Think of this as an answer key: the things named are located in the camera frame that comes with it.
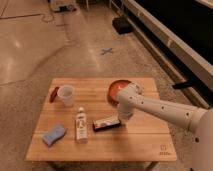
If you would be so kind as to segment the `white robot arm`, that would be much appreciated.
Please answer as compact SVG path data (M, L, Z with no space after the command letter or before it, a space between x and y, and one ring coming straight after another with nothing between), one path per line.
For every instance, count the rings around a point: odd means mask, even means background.
M145 97L136 83L119 90L116 99L121 121L129 120L133 110L138 109L193 133L190 171L213 171L213 108L204 109Z

